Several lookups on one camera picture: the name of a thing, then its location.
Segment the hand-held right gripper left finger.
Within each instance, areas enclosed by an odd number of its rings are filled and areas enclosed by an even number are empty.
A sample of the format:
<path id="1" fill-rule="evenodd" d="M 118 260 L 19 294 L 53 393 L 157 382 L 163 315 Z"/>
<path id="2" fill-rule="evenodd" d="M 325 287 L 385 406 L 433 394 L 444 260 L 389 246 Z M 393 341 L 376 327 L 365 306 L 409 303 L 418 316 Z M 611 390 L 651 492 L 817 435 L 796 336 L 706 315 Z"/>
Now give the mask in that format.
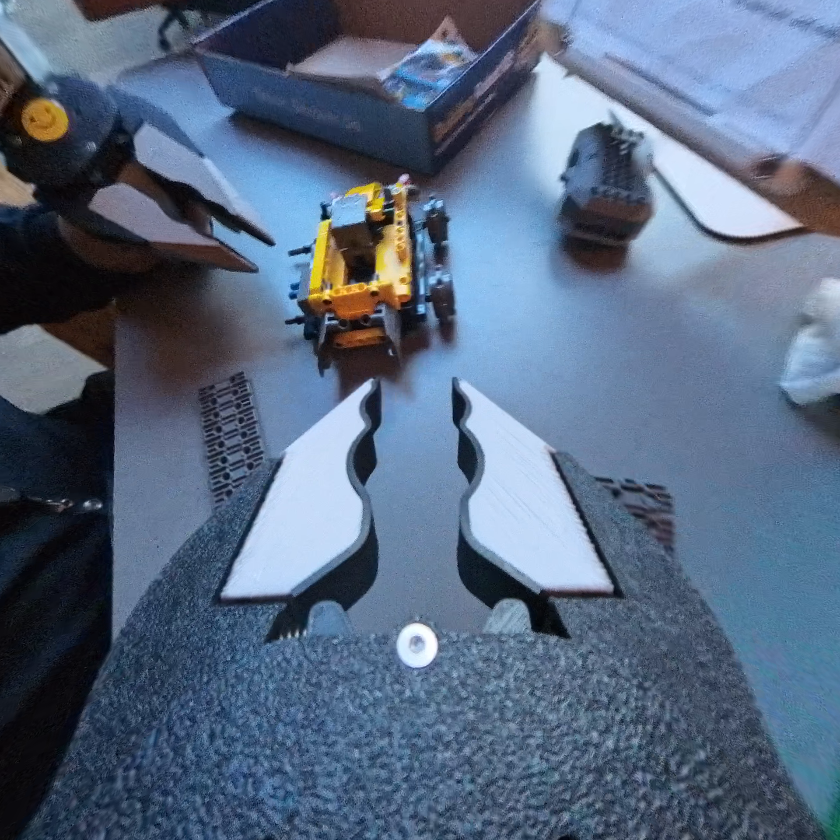
<path id="1" fill-rule="evenodd" d="M 382 387 L 367 380 L 282 453 L 219 592 L 223 603 L 288 602 L 352 558 L 373 529 Z"/>

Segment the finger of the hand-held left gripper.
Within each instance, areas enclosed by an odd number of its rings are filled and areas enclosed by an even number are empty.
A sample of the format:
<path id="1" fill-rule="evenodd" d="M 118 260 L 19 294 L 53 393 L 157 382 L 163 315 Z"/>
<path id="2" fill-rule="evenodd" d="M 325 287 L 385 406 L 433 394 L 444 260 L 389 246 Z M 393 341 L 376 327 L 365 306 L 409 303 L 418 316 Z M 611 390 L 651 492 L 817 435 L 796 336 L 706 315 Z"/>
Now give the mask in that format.
<path id="1" fill-rule="evenodd" d="M 169 261 L 245 274 L 259 271 L 215 236 L 210 207 L 193 198 L 165 210 L 151 196 L 119 182 L 97 191 L 87 208 L 99 222 L 134 236 Z"/>
<path id="2" fill-rule="evenodd" d="M 150 123 L 133 137 L 134 159 L 142 175 L 159 188 L 160 208 L 140 234 L 154 248 L 211 248 L 216 227 L 276 244 L 262 220 L 204 153 Z"/>

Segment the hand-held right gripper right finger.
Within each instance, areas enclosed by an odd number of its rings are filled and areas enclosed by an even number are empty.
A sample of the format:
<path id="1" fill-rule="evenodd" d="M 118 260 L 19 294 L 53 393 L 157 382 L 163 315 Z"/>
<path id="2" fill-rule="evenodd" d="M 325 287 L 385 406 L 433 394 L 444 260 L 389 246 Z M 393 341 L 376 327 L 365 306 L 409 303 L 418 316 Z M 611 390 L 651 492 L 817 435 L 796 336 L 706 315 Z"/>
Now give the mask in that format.
<path id="1" fill-rule="evenodd" d="M 540 613 L 553 598 L 613 599 L 616 578 L 559 452 L 466 379 L 451 382 L 457 462 L 458 574 L 489 608 Z"/>

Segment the grey cardboard box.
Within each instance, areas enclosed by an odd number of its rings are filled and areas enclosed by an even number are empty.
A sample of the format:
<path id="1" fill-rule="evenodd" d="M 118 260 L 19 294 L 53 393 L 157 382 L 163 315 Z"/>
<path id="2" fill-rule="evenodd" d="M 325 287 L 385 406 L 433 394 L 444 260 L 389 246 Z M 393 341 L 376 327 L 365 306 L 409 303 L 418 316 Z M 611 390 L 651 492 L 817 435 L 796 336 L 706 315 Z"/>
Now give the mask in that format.
<path id="1" fill-rule="evenodd" d="M 539 59 L 539 2 L 260 2 L 194 42 L 217 99 L 250 118 L 434 175 Z M 443 25 L 475 56 L 442 88 L 388 93 L 388 70 Z M 385 49 L 391 54 L 383 56 Z"/>

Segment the yellow black toy car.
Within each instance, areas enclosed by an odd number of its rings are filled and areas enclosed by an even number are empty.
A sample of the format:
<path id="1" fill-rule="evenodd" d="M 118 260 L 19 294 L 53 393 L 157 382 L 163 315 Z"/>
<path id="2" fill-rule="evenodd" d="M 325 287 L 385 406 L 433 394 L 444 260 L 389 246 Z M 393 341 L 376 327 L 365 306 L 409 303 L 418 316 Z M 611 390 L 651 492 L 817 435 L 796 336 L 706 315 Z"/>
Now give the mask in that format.
<path id="1" fill-rule="evenodd" d="M 308 267 L 290 285 L 298 314 L 286 320 L 310 343 L 318 371 L 342 354 L 383 349 L 400 359 L 429 315 L 444 328 L 457 312 L 445 201 L 407 173 L 335 192 L 320 204 L 309 245 L 289 251 Z"/>

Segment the robot kit instruction booklet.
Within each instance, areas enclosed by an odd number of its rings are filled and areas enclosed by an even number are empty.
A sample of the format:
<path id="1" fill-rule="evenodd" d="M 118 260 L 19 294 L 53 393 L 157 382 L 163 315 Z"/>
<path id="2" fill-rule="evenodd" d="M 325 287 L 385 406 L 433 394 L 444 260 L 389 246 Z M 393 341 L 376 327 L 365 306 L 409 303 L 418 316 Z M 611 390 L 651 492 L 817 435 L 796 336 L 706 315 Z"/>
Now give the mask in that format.
<path id="1" fill-rule="evenodd" d="M 381 79 L 386 99 L 424 111 L 477 61 L 461 40 L 429 38 L 390 68 Z"/>

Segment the person's left forearm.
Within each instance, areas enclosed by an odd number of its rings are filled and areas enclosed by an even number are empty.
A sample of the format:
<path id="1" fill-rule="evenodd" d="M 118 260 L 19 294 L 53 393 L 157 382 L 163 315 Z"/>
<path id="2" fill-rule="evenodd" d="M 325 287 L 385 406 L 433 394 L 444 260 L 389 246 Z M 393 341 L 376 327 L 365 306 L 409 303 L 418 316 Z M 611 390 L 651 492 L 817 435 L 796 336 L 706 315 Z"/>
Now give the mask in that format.
<path id="1" fill-rule="evenodd" d="M 100 309 L 122 286 L 72 251 L 45 207 L 1 206 L 1 334 Z"/>

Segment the person's left hand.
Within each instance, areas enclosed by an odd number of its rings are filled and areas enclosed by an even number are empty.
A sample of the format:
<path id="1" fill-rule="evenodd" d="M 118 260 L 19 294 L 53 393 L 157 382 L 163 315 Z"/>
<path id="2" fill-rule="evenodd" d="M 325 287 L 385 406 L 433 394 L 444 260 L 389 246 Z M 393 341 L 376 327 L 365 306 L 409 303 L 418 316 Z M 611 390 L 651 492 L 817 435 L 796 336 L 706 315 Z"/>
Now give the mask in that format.
<path id="1" fill-rule="evenodd" d="M 169 268 L 193 269 L 192 261 L 165 255 L 149 245 L 98 238 L 62 217 L 57 218 L 59 237 L 71 254 L 92 268 L 128 275 L 145 275 Z"/>

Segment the flat grey track strip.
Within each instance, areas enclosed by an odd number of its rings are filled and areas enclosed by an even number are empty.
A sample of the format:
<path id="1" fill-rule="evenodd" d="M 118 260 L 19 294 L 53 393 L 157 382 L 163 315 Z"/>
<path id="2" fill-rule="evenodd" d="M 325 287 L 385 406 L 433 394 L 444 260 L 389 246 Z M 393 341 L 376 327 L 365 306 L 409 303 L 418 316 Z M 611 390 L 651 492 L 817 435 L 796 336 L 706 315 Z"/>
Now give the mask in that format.
<path id="1" fill-rule="evenodd" d="M 266 460 L 255 394 L 244 372 L 198 392 L 213 508 L 227 504 Z"/>

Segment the grey track strip right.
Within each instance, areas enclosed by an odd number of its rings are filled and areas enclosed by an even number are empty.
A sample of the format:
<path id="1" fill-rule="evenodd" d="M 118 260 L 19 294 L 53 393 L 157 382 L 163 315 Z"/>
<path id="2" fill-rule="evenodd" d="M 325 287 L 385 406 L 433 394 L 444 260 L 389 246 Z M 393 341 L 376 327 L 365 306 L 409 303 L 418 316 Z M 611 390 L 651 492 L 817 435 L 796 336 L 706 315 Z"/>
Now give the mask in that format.
<path id="1" fill-rule="evenodd" d="M 598 484 L 639 523 L 671 557 L 676 549 L 675 500 L 665 485 L 595 476 Z"/>

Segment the wooden partition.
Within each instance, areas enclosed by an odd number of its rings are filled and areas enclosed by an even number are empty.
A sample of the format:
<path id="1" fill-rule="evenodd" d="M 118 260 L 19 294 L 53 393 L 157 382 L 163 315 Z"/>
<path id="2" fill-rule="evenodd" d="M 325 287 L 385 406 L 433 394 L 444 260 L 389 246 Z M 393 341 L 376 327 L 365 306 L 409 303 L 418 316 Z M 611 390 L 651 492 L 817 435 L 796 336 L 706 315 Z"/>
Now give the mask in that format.
<path id="1" fill-rule="evenodd" d="M 118 310 L 114 301 L 107 306 L 80 312 L 62 322 L 39 326 L 55 339 L 112 370 L 115 363 L 115 331 Z"/>

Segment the person's upper body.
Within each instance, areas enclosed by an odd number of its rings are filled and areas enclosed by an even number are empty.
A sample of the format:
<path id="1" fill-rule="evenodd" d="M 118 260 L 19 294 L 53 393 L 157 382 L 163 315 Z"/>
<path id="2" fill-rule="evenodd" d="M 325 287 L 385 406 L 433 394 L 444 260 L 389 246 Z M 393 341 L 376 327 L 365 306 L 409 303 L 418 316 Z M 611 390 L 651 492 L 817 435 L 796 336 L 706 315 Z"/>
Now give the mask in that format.
<path id="1" fill-rule="evenodd" d="M 64 757 L 111 643 L 114 380 L 30 413 L 2 400 L 1 837 Z"/>

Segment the crumpled white tissue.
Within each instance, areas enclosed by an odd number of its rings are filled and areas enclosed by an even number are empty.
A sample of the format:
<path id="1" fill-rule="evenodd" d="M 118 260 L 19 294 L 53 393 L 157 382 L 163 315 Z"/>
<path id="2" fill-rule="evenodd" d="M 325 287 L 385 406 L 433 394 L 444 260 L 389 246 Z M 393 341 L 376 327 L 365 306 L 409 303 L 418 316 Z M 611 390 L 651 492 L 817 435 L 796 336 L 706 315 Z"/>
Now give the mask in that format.
<path id="1" fill-rule="evenodd" d="M 805 299 L 780 389 L 795 406 L 839 396 L 839 279 L 824 278 Z"/>

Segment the grey building block assembly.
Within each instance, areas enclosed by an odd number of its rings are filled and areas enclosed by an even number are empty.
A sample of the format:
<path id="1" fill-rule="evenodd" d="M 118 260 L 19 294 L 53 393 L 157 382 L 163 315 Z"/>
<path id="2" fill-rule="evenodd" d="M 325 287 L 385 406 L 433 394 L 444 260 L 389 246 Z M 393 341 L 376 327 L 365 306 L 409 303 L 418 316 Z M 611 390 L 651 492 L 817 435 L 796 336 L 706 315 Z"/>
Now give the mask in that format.
<path id="1" fill-rule="evenodd" d="M 627 249 L 654 214 L 652 146 L 644 132 L 615 114 L 575 137 L 560 181 L 562 236 L 609 249 Z"/>

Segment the instruction sheet on stand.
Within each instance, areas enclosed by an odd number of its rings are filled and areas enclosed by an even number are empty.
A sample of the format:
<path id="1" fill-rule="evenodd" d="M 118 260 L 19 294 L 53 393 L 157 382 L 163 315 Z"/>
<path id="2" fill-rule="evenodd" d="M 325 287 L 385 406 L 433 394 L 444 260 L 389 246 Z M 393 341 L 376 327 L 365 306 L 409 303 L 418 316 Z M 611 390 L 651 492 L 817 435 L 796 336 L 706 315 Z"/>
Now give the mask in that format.
<path id="1" fill-rule="evenodd" d="M 613 101 L 628 128 L 642 130 L 654 168 L 689 215 L 708 233 L 732 240 L 770 238 L 811 229 L 838 236 L 838 182 L 780 156 L 757 154 L 708 124 L 699 111 L 623 66 L 598 62 L 571 46 L 571 36 L 546 10 L 555 30 L 553 56 L 571 74 Z"/>

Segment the printed instruction sheet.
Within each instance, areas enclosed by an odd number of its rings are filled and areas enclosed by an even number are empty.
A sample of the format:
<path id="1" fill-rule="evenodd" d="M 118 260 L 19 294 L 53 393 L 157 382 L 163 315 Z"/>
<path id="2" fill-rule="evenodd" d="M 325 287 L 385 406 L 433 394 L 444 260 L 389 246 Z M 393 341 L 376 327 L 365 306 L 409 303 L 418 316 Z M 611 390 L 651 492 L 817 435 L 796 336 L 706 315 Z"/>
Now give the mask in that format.
<path id="1" fill-rule="evenodd" d="M 552 2 L 571 46 L 838 182 L 837 1 Z"/>

